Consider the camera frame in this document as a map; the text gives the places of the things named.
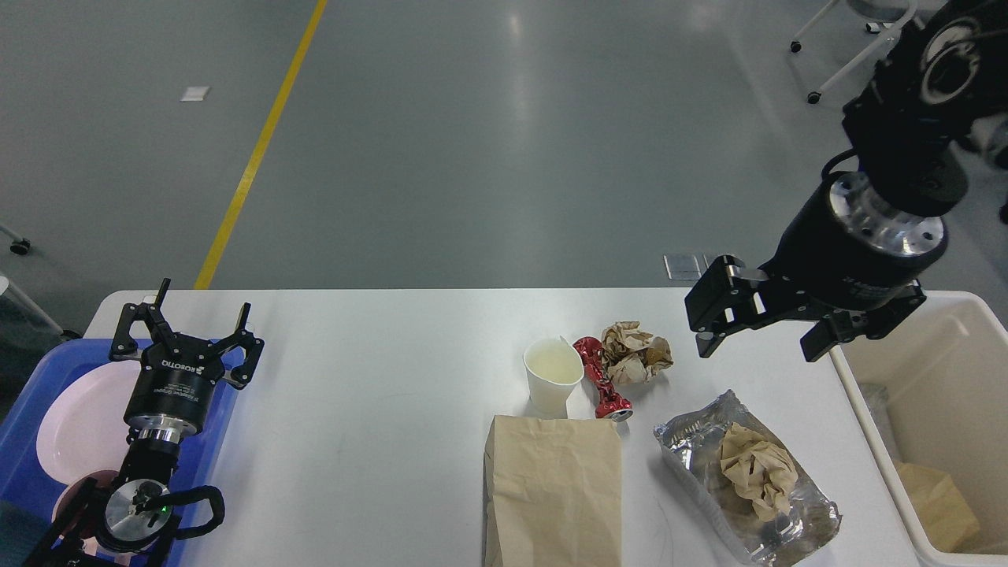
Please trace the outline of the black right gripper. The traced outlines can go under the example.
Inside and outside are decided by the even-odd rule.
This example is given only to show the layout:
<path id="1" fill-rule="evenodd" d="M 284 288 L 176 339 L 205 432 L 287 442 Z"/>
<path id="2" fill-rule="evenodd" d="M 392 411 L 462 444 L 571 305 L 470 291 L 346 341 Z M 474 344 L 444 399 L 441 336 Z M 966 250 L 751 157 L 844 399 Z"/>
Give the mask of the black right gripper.
<path id="1" fill-rule="evenodd" d="M 778 321 L 816 323 L 800 339 L 807 362 L 885 338 L 926 301 L 917 279 L 947 241 L 943 219 L 890 206 L 863 172 L 832 173 L 763 270 L 730 254 L 710 262 L 685 297 L 696 350 L 710 358 L 727 337 Z"/>

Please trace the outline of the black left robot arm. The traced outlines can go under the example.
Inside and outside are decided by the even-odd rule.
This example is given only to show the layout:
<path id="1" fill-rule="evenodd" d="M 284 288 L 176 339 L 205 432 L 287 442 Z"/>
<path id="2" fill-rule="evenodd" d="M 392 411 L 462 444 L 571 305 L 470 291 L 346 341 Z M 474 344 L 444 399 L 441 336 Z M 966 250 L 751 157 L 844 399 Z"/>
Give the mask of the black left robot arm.
<path id="1" fill-rule="evenodd" d="M 86 537 L 117 554 L 165 564 L 172 545 L 202 537 L 224 521 L 222 492 L 212 485 L 170 488 L 181 444 L 204 431 L 217 385 L 244 390 L 254 376 L 263 339 L 248 329 L 242 305 L 234 331 L 204 339 L 174 331 L 162 312 L 170 279 L 154 300 L 123 305 L 113 335 L 112 362 L 135 360 L 138 377 L 123 420 L 133 435 L 110 484 L 93 475 L 73 493 L 24 560 L 26 566 L 110 566 L 85 549 Z"/>

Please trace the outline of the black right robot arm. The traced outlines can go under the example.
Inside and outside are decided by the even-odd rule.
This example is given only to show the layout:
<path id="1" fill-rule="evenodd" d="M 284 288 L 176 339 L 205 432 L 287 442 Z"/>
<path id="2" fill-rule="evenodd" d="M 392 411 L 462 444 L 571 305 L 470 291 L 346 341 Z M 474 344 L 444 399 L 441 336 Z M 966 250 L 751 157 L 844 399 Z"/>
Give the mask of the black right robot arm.
<path id="1" fill-rule="evenodd" d="M 843 107 L 852 147 L 758 269 L 710 262 L 685 297 L 696 349 L 778 321 L 810 321 L 813 362 L 860 336 L 882 339 L 925 301 L 923 270 L 947 248 L 943 215 L 967 194 L 950 144 L 1006 110 L 1006 3 L 950 1 L 910 25 Z"/>

